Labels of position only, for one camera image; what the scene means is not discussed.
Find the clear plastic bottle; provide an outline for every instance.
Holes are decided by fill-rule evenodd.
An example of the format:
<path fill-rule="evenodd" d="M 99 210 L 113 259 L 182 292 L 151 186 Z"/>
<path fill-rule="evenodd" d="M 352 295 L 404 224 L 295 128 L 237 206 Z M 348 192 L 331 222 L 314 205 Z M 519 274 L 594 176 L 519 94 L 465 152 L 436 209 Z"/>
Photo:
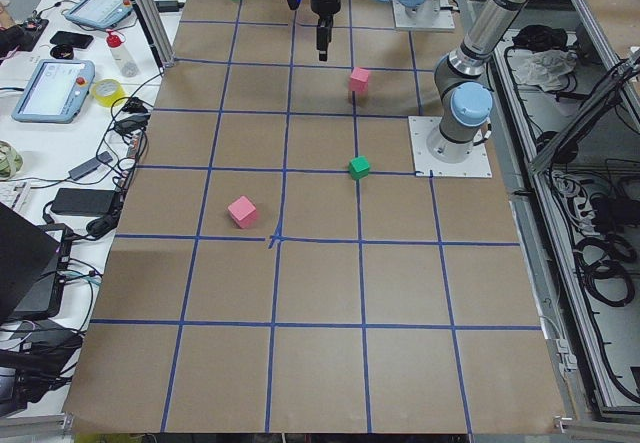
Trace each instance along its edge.
<path fill-rule="evenodd" d="M 109 36 L 107 36 L 107 45 L 111 50 L 111 54 L 113 55 L 113 59 L 116 61 L 118 68 L 120 68 L 120 73 L 122 76 L 132 77 L 136 76 L 140 70 L 138 69 L 138 65 L 133 61 L 131 57 L 131 53 L 124 46 L 124 41 L 115 34 L 113 30 L 107 30 Z"/>

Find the computer monitor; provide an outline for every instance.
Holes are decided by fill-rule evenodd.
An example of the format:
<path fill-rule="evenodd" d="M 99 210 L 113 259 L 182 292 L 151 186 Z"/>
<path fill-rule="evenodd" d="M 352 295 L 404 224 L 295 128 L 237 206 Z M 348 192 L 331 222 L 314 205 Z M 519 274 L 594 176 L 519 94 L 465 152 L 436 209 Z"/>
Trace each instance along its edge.
<path fill-rule="evenodd" d="M 0 324 L 57 256 L 60 243 L 0 203 Z"/>

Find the white mounting plate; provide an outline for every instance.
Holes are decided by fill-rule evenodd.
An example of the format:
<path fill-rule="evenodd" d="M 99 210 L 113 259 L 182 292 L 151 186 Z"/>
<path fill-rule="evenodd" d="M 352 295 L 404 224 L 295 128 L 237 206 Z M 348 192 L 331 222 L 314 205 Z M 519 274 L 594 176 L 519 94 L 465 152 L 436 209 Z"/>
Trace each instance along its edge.
<path fill-rule="evenodd" d="M 453 33 L 456 29 L 451 10 L 431 9 L 427 2 L 423 8 L 416 12 L 415 16 L 411 17 L 407 15 L 405 7 L 397 0 L 393 0 L 392 3 L 396 30 Z M 440 7 L 449 4 L 448 0 L 440 0 Z"/>
<path fill-rule="evenodd" d="M 469 157 L 462 163 L 440 161 L 427 149 L 427 137 L 440 124 L 440 117 L 410 116 L 411 149 L 416 176 L 449 176 L 455 178 L 491 178 L 491 166 L 484 143 L 474 146 Z M 478 131 L 476 140 L 482 138 Z"/>

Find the tape roll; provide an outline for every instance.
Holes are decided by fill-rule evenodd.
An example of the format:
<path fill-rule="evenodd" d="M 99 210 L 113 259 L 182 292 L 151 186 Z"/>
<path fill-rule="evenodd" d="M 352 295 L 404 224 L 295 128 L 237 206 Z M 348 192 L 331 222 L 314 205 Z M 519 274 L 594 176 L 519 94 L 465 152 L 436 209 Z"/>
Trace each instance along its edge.
<path fill-rule="evenodd" d="M 91 87 L 91 95 L 100 106 L 111 108 L 125 102 L 127 96 L 118 80 L 100 80 Z"/>
<path fill-rule="evenodd" d="M 8 180 L 22 168 L 22 157 L 6 141 L 0 141 L 0 180 Z"/>

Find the red cap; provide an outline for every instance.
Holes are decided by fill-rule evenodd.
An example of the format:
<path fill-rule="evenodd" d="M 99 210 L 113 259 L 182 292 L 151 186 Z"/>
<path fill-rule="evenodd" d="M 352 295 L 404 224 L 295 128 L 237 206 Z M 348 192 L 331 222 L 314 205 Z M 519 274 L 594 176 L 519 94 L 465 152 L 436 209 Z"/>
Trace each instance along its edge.
<path fill-rule="evenodd" d="M 122 44 L 122 40 L 116 35 L 113 30 L 107 30 L 109 36 L 107 36 L 107 45 L 109 48 L 117 48 Z"/>

